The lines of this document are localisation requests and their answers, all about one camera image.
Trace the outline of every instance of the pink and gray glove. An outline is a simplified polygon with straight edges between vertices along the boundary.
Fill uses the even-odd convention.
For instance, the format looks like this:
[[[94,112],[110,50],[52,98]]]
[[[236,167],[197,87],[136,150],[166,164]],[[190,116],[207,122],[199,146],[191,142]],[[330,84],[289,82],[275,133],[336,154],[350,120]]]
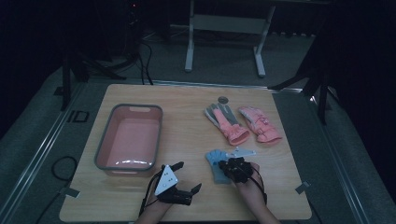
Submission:
[[[250,136],[248,129],[239,125],[230,107],[212,104],[205,109],[206,116],[218,127],[232,146],[237,146]]]
[[[245,117],[247,126],[258,135],[258,142],[273,143],[282,138],[276,128],[270,123],[267,116],[259,108],[241,106],[238,110]]]

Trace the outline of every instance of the wooden table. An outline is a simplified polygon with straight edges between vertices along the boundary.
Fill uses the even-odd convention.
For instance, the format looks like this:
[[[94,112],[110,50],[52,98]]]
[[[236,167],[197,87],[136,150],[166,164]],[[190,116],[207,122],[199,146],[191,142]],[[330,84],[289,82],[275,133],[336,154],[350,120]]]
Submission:
[[[230,152],[235,149],[204,114],[204,109],[216,103],[220,96],[229,99],[228,105],[245,127],[247,125],[242,115],[236,110],[238,106],[256,106],[266,112],[283,136],[282,141],[268,147],[258,143],[252,133],[240,147],[256,150],[257,155],[245,159],[260,165],[268,194],[268,207],[276,217],[310,218],[311,210],[305,194],[298,194],[295,190],[301,185],[301,179],[271,92],[248,88],[114,84],[107,89],[71,183],[71,188],[81,193],[76,199],[66,197],[60,213],[61,220],[137,219],[150,177],[109,176],[93,163],[111,109],[121,103],[159,105],[163,109],[163,129],[155,168],[159,170],[163,164],[184,161],[184,167],[175,172],[179,179],[177,188],[190,190],[202,183],[201,191],[193,197],[190,206],[172,206],[163,221],[253,220],[254,216],[239,198],[234,185],[213,182],[209,163],[205,159],[206,152],[215,148]]]

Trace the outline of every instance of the gray carpet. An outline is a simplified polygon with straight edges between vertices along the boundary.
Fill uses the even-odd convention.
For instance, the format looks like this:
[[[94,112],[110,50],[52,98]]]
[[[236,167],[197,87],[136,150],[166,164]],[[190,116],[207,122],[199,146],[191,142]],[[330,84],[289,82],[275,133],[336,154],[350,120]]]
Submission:
[[[154,84],[177,81],[236,86],[275,85],[294,76],[312,43],[312,38],[304,36],[286,38],[270,35],[262,54],[267,76],[260,78],[257,76],[249,41],[254,36],[240,41],[240,47],[225,44],[223,39],[214,45],[212,40],[208,41],[210,34],[202,35],[195,45],[191,73],[184,72],[187,50],[185,35],[175,35],[170,43],[162,42],[155,35],[146,38],[145,43],[152,49],[148,69]],[[141,53],[143,61],[147,62],[149,48],[142,45]],[[107,85],[116,82],[140,83],[140,66],[137,63],[125,71],[120,70],[121,76],[128,77],[125,81],[96,75],[86,84],[73,82],[74,90],[79,95],[64,112],[59,110],[62,98],[53,95],[56,87],[62,85],[61,70],[48,78],[0,143],[0,202],[4,204],[23,174],[23,169],[40,148],[51,125],[59,117],[65,118],[59,135],[50,146],[49,154],[9,223],[35,223],[65,183],[51,173],[53,163],[64,156],[79,160]],[[292,87],[301,88],[303,85],[302,81]],[[301,178],[311,184],[306,190],[308,199],[323,223],[391,223],[396,220],[395,205],[342,108],[330,100],[332,110],[326,112],[328,125],[323,127],[318,122],[315,106],[301,93],[275,93],[274,98]],[[89,113],[87,122],[73,122],[69,119],[73,111]],[[334,157],[337,156],[343,164],[341,171],[350,178],[355,190],[353,193],[359,196],[363,212],[358,211],[357,214],[356,205],[353,205],[355,201],[348,201],[350,188],[349,185],[342,184],[345,176],[343,172],[340,174],[339,164],[334,163]],[[62,161],[55,167],[55,172],[68,177],[73,173],[73,162]],[[57,198],[40,223],[62,223],[59,211],[63,200],[64,196]],[[362,220],[359,219],[361,214],[366,215]],[[318,217],[314,213],[310,219],[301,220],[300,223],[318,223]]]

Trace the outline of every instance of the pink glove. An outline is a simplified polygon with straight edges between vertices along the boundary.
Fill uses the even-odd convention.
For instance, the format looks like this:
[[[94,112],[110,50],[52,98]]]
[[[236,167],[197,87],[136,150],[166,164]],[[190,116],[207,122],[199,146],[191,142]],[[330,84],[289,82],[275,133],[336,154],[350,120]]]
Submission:
[[[241,106],[239,112],[245,116],[247,126],[257,134],[257,141],[262,143],[273,143],[282,137],[276,128],[271,125],[267,116],[259,109],[251,106]]]
[[[238,123],[231,124],[216,106],[212,105],[207,108],[205,114],[221,130],[228,142],[232,146],[237,146],[248,140],[250,136],[248,129],[241,127]]]

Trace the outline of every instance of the dark background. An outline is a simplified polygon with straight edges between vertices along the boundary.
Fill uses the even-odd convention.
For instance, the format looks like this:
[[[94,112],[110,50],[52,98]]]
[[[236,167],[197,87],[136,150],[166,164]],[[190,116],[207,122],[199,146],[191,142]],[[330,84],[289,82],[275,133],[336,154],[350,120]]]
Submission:
[[[261,15],[255,7],[227,2],[229,7],[219,7],[223,8],[221,14]],[[224,1],[203,0],[196,9],[210,13],[214,3],[221,5]],[[318,36],[315,44],[322,50],[322,60],[332,68],[331,85],[394,200],[396,3],[386,0],[317,3],[320,2],[278,2],[270,31]],[[189,1],[185,0],[1,0],[0,136],[18,118],[48,75],[61,66],[65,47],[77,48],[93,59],[111,60],[112,55],[138,50],[133,43],[145,27],[156,29],[166,39],[169,24],[188,24],[188,13]],[[130,29],[131,39],[125,47],[120,40],[131,22],[135,22],[134,29]],[[310,53],[307,60],[310,57],[317,55]]]

